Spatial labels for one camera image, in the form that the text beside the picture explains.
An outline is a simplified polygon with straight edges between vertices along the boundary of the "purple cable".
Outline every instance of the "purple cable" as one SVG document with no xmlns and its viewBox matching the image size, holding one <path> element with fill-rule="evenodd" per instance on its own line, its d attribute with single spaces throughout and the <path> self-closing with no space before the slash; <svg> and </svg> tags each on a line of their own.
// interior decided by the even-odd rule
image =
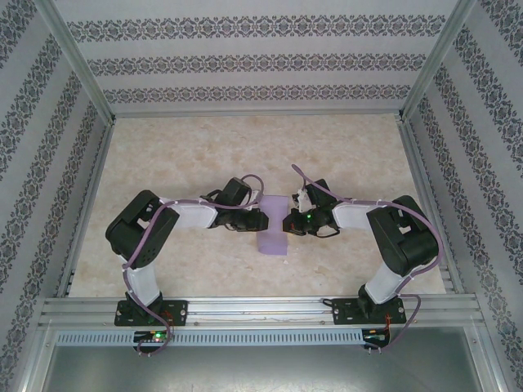
<svg viewBox="0 0 523 392">
<path fill-rule="evenodd" d="M 401 329 L 401 331 L 398 334 L 398 336 L 396 337 L 396 339 L 394 339 L 387 346 L 387 347 L 390 347 L 392 345 L 392 343 L 396 343 L 396 341 L 398 341 L 398 339 L 403 336 L 403 334 L 405 333 L 406 329 L 413 322 L 414 317 L 416 317 L 416 314 L 418 314 L 419 308 L 421 307 L 421 304 L 422 304 L 422 299 L 421 299 L 421 297 L 419 295 L 417 295 L 417 294 L 400 294 L 400 291 L 401 291 L 401 289 L 403 287 L 405 287 L 405 285 L 408 282 L 410 282 L 413 279 L 414 276 L 423 274 L 424 272 L 427 272 L 428 270 L 432 270 L 434 267 L 436 267 L 438 264 L 440 264 L 440 261 L 443 258 L 443 241 L 441 240 L 440 234 L 437 232 L 436 228 L 432 225 L 431 222 L 429 222 L 425 217 L 421 216 L 416 211 L 413 211 L 410 208 L 404 207 L 404 206 L 402 206 L 400 204 L 396 204 L 396 203 L 393 203 L 393 202 L 383 202 L 381 200 L 372 201 L 372 200 L 355 200 L 353 198 L 342 198 L 341 196 L 338 196 L 337 194 L 335 194 L 334 192 L 331 192 L 330 190 L 324 188 L 323 186 L 316 184 L 313 180 L 311 180 L 309 177 L 307 177 L 305 175 L 305 173 L 302 171 L 302 169 L 300 169 L 297 165 L 293 164 L 291 166 L 294 169 L 294 171 L 303 178 L 303 180 L 308 181 L 309 183 L 313 184 L 313 186 L 315 186 L 316 188 L 323 190 L 326 194 L 330 194 L 331 196 L 333 196 L 338 201 L 345 202 L 345 203 L 350 203 L 350 204 L 357 204 L 357 205 L 361 205 L 361 206 L 388 206 L 388 207 L 397 208 L 398 210 L 401 210 L 403 212 L 407 212 L 408 214 L 410 214 L 414 218 L 416 218 L 419 221 L 421 221 L 430 230 L 430 232 L 432 233 L 432 235 L 436 239 L 436 242 L 438 244 L 438 254 L 437 254 L 436 258 L 434 259 L 434 261 L 431 264 L 429 264 L 427 267 L 419 269 L 418 271 L 415 271 L 412 274 L 410 274 L 409 277 L 404 282 L 402 282 L 400 284 L 400 286 L 398 286 L 398 288 L 395 291 L 395 294 L 397 296 L 408 297 L 408 298 L 417 298 L 418 299 L 418 305 L 414 309 L 414 312 L 411 314 L 409 320 L 407 320 L 407 323 Z"/>
<path fill-rule="evenodd" d="M 155 312 L 153 312 L 152 310 L 150 310 L 142 301 L 140 301 L 140 299 L 138 299 L 137 296 L 135 296 L 134 294 L 134 291 L 132 290 L 132 287 L 131 287 L 131 284 L 129 282 L 129 278 L 127 276 L 127 270 L 129 268 L 131 268 L 131 266 L 133 265 L 133 263 L 135 262 L 136 258 L 138 257 L 138 255 L 140 254 L 141 252 L 141 249 L 144 247 L 145 245 L 145 242 L 147 241 L 147 238 L 150 236 L 150 232 L 151 230 L 153 229 L 154 227 L 154 224 L 156 223 L 156 220 L 158 219 L 159 215 L 162 213 L 162 211 L 173 205 L 173 204 L 178 204 L 178 203 L 188 203 L 188 204 L 200 204 L 202 206 L 209 206 L 209 207 L 218 207 L 218 208 L 222 208 L 222 209 L 226 209 L 226 210 L 241 210 L 243 208 L 247 208 L 247 207 L 251 207 L 253 206 L 254 204 L 257 204 L 260 202 L 260 200 L 262 199 L 263 197 L 263 191 L 265 190 L 265 185 L 263 184 L 263 180 L 257 176 L 256 174 L 247 174 L 246 176 L 243 176 L 242 177 L 242 180 L 245 180 L 246 178 L 249 178 L 249 177 L 252 177 L 252 178 L 255 178 L 257 179 L 258 181 L 260 181 L 260 192 L 258 193 L 258 195 L 255 197 L 255 199 L 253 201 L 251 201 L 250 203 L 247 203 L 247 204 L 244 204 L 243 206 L 224 206 L 224 205 L 221 205 L 221 204 L 216 204 L 216 203 L 212 203 L 212 202 L 207 202 L 207 201 L 203 201 L 203 200 L 193 200 L 193 199 L 181 199 L 181 200 L 172 200 L 170 202 L 166 202 L 164 204 L 162 204 L 158 210 L 156 210 L 156 212 L 154 213 L 153 217 L 151 218 L 150 222 L 149 222 L 149 225 L 147 226 L 147 229 L 145 229 L 145 232 L 143 234 L 143 236 L 141 237 L 141 240 L 140 242 L 138 243 L 138 246 L 136 247 L 136 249 L 134 250 L 134 252 L 132 253 L 132 256 L 129 258 L 129 261 L 124 264 L 122 266 L 123 268 L 123 282 L 125 283 L 125 286 L 127 287 L 127 292 L 129 293 L 129 296 L 138 304 L 138 306 L 140 306 L 147 314 L 151 315 L 152 317 L 154 317 L 155 319 L 157 319 L 158 321 L 161 322 L 162 325 L 165 326 L 166 328 L 166 332 L 167 332 L 167 336 L 165 338 L 165 341 L 163 342 L 163 344 L 158 348 L 156 349 L 155 351 L 153 351 L 152 353 L 147 353 L 147 356 L 150 357 L 152 355 L 156 355 L 156 354 L 159 354 L 161 351 L 163 351 L 165 349 L 165 347 L 167 347 L 169 341 L 171 341 L 171 338 L 172 338 L 172 331 L 171 331 L 171 326 L 169 325 L 169 323 L 167 321 L 165 321 L 162 317 L 160 317 L 159 315 L 157 315 Z M 138 346 L 136 348 L 136 350 L 138 351 L 138 354 L 139 355 L 142 355 L 144 354 L 140 348 L 141 348 L 141 345 L 142 345 L 142 341 L 138 342 Z"/>
</svg>

